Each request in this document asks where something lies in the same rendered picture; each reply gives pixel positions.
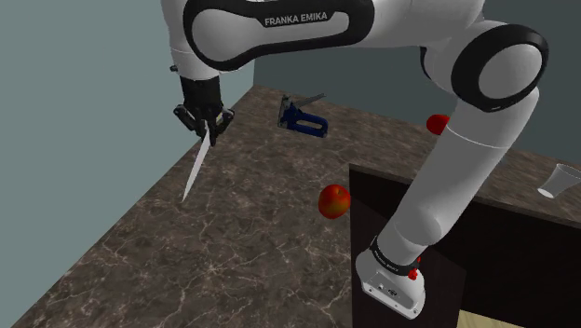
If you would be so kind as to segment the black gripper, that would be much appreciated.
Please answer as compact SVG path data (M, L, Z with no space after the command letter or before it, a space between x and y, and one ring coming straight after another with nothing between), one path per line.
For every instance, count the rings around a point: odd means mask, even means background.
M198 137L206 135L205 121L209 126L209 143L214 146L234 120L235 111L223 108L220 78L193 80L181 76L183 104L173 109L173 114Z

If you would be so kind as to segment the silver knife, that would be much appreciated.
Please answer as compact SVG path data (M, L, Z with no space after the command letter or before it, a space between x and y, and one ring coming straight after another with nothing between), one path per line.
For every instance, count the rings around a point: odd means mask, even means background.
M198 176L198 173L201 170L205 156L208 153L209 148L210 148L210 139L209 138L210 138L209 130L206 130L206 134L203 138L203 141L202 141L200 148L198 150L198 153L196 155L194 165L193 165L193 167L190 171L190 174L188 176L188 179L186 181L185 188L184 188L184 191L182 194L182 201L185 201L187 199L189 192L191 191L191 189L194 185L196 177Z

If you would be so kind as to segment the blue staple gun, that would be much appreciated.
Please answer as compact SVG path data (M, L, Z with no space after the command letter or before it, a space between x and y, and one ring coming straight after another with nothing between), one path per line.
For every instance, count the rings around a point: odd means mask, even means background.
M314 103L325 96L325 93L320 93L295 102L289 95L283 95L277 126L286 130L294 130L303 134L325 138L328 134L328 121L321 116L308 114L302 110L303 106Z

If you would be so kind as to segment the red apple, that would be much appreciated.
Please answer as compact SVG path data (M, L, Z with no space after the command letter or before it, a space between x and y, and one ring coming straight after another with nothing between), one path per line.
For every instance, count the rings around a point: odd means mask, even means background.
M350 208L351 196L346 188L339 184L330 184L319 193L318 210L328 219L344 215Z

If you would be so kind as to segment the small red fruit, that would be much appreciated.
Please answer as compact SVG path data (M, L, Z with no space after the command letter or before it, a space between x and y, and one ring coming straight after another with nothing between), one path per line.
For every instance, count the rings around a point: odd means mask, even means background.
M441 135L450 120L449 116L435 114L426 121L426 128L435 135Z

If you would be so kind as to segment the white plastic cup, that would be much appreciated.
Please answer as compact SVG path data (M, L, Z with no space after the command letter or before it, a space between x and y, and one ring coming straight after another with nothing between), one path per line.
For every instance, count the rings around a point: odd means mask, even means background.
M546 181L537 188L537 191L544 197L555 198L562 191L579 183L581 183L581 171L559 163Z

